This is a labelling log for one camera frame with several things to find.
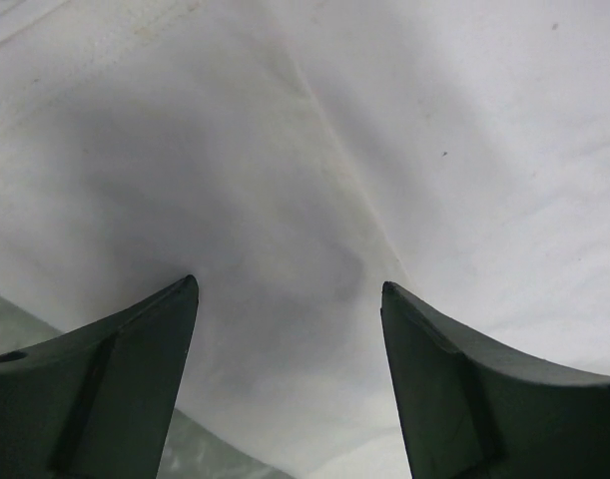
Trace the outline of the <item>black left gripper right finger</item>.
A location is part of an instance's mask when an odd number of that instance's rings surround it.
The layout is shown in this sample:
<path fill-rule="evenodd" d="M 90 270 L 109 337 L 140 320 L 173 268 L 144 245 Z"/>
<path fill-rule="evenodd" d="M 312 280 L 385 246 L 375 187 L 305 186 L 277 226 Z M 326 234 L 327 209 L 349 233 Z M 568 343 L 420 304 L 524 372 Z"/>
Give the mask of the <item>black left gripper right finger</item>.
<path fill-rule="evenodd" d="M 381 323 L 415 478 L 610 478 L 610 376 L 507 346 L 394 282 Z"/>

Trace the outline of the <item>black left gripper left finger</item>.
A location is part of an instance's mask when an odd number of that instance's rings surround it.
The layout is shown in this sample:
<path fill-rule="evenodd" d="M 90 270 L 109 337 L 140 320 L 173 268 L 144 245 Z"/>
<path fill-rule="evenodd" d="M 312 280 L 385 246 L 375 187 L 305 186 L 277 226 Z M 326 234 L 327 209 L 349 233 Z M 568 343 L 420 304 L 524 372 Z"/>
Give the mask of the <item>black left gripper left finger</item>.
<path fill-rule="evenodd" d="M 0 478 L 154 478 L 199 305 L 188 275 L 0 354 Z"/>

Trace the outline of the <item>cream white t shirt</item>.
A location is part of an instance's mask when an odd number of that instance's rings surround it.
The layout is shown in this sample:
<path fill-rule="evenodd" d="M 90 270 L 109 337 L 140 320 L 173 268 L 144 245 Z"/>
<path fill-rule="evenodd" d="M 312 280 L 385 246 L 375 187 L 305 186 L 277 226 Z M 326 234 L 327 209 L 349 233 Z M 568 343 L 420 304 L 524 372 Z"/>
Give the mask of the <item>cream white t shirt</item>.
<path fill-rule="evenodd" d="M 185 274 L 181 410 L 296 478 L 409 474 L 388 280 L 610 375 L 610 1 L 0 1 L 0 295 Z"/>

